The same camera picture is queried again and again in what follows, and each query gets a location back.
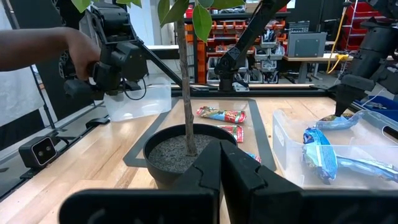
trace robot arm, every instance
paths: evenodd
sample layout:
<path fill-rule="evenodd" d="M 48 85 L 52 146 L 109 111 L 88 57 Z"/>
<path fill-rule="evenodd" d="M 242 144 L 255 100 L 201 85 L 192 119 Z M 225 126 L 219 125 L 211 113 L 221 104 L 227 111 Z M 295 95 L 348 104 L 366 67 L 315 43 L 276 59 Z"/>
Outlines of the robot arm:
<path fill-rule="evenodd" d="M 242 33 L 236 45 L 227 51 L 215 67 L 215 73 L 220 77 L 219 91 L 233 91 L 233 77 L 237 62 L 246 54 L 256 38 L 264 32 L 265 26 L 282 9 L 289 0 L 262 0 L 259 9 L 253 16 L 248 28 Z"/>
<path fill-rule="evenodd" d="M 398 5 L 395 0 L 367 0 L 373 8 L 390 19 L 398 19 Z M 386 58 L 398 46 L 398 29 L 391 22 L 378 22 L 374 18 L 361 24 L 368 29 L 358 52 L 347 71 L 340 76 L 341 83 L 336 88 L 336 116 L 341 114 L 356 99 L 366 96 L 376 83 L 389 92 L 398 94 L 397 68 L 389 67 Z"/>
<path fill-rule="evenodd" d="M 181 79 L 138 38 L 126 10 L 114 4 L 96 2 L 91 6 L 91 17 L 101 42 L 99 62 L 90 68 L 95 84 L 77 79 L 71 69 L 73 66 L 65 67 L 69 69 L 63 72 L 67 95 L 90 95 L 94 100 L 102 100 L 105 93 L 117 95 L 126 90 L 139 90 L 136 82 L 148 74 L 147 59 L 182 86 Z"/>

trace black bracket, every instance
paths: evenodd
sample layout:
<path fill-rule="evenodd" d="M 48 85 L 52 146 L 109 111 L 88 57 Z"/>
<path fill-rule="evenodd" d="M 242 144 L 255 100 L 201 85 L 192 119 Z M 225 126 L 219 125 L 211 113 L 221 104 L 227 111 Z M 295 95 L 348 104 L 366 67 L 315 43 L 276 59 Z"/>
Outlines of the black bracket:
<path fill-rule="evenodd" d="M 109 118 L 95 118 L 86 123 L 86 128 L 95 128 L 99 125 L 108 124 L 111 120 Z"/>

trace plant stem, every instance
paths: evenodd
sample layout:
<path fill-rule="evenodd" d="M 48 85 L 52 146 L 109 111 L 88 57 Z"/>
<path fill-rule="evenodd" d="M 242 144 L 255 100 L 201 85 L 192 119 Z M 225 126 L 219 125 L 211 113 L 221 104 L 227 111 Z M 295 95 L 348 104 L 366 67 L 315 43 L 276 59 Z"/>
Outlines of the plant stem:
<path fill-rule="evenodd" d="M 185 113 L 185 139 L 187 141 L 187 155 L 196 156 L 197 147 L 193 138 L 193 114 L 190 94 L 190 77 L 188 74 L 187 42 L 185 40 L 185 23 L 183 19 L 177 21 L 177 43 L 180 49 L 180 68 L 182 75 L 182 98 Z"/>

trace wooden table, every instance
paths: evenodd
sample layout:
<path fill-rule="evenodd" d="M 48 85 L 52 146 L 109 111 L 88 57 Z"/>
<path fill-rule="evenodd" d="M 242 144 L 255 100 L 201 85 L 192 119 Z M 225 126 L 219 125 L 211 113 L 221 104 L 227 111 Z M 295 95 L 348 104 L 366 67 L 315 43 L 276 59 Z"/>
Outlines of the wooden table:
<path fill-rule="evenodd" d="M 335 102 L 330 98 L 252 98 L 256 101 L 267 138 L 272 147 L 272 113 L 282 109 L 294 119 L 320 119 L 334 112 Z M 226 106 L 223 100 L 192 101 L 198 106 Z M 250 133 L 253 121 L 245 99 L 229 101 L 233 108 L 246 110 L 244 151 L 259 154 L 254 136 Z M 159 129 L 183 123 L 181 100 L 167 115 Z M 121 123 L 99 126 L 71 147 L 55 162 L 22 185 L 0 203 L 0 223 L 57 223 L 58 209 L 72 193 L 92 188 L 155 189 L 155 181 L 146 168 L 128 167 L 123 157 L 142 136 L 158 115 L 137 118 Z M 195 116 L 195 122 L 212 123 L 210 119 Z M 277 165 L 276 173 L 283 176 Z M 225 200 L 221 206 L 221 223 L 229 223 Z"/>
<path fill-rule="evenodd" d="M 301 62 L 301 66 L 300 66 L 300 70 L 298 72 L 298 83 L 305 83 L 305 80 L 307 79 L 307 64 L 308 63 L 315 63 L 315 71 L 312 75 L 312 77 L 318 79 L 318 80 L 322 80 L 322 78 L 319 78 L 317 76 L 318 73 L 318 66 L 319 63 L 327 63 L 329 61 L 331 62 L 337 62 L 337 56 L 338 54 L 336 53 L 325 53 L 323 54 L 323 57 L 313 57 L 313 58 L 303 58 L 303 57 L 288 57 L 288 56 L 284 56 L 284 60 L 288 61 L 288 62 Z M 345 61 L 352 61 L 353 57 L 349 56 Z M 391 56 L 388 56 L 387 60 L 393 60 L 393 58 Z"/>

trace snack wrapper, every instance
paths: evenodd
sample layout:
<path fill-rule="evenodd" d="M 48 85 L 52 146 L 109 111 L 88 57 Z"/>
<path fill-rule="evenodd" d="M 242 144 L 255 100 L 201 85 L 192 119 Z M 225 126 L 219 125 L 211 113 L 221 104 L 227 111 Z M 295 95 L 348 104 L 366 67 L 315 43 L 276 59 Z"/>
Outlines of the snack wrapper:
<path fill-rule="evenodd" d="M 350 113 L 343 113 L 340 117 L 329 115 L 319 120 L 315 127 L 322 130 L 348 129 L 357 124 L 360 118 L 360 115 L 354 116 Z"/>
<path fill-rule="evenodd" d="M 245 111 L 227 111 L 211 108 L 208 106 L 201 107 L 197 111 L 197 115 L 202 118 L 216 119 L 219 121 L 227 121 L 232 123 L 242 123 L 246 119 Z"/>
<path fill-rule="evenodd" d="M 246 154 L 249 155 L 251 158 L 255 159 L 257 162 L 261 163 L 261 158 L 259 156 L 256 156 L 250 152 L 247 152 Z"/>
<path fill-rule="evenodd" d="M 351 159 L 343 156 L 337 156 L 337 163 L 339 167 L 346 167 L 354 172 L 398 183 L 398 169 L 390 164 L 370 159 Z"/>
<path fill-rule="evenodd" d="M 334 180 L 337 173 L 337 158 L 326 136 L 317 128 L 307 128 L 303 135 L 305 163 L 325 184 Z"/>
<path fill-rule="evenodd" d="M 224 129 L 234 136 L 236 142 L 243 142 L 243 128 L 239 125 L 218 125 L 217 127 Z"/>

